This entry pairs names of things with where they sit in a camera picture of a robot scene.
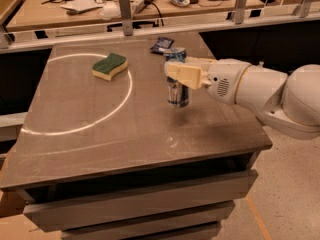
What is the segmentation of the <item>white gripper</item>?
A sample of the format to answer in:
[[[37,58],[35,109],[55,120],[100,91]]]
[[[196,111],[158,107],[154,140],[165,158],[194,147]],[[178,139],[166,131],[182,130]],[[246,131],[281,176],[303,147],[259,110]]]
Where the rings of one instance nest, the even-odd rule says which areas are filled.
[[[206,90],[213,99],[234,105],[240,79],[250,66],[250,63],[236,59],[217,61],[188,56],[185,63],[166,62],[164,71],[168,77],[193,90],[209,85]]]

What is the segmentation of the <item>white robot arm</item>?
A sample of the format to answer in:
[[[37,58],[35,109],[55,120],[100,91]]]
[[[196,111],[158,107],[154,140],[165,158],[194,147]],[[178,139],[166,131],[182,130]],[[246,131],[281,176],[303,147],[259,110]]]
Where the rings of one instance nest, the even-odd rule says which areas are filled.
[[[263,124],[296,139],[320,136],[320,66],[291,74],[236,59],[168,61],[165,74],[214,100],[251,111]]]

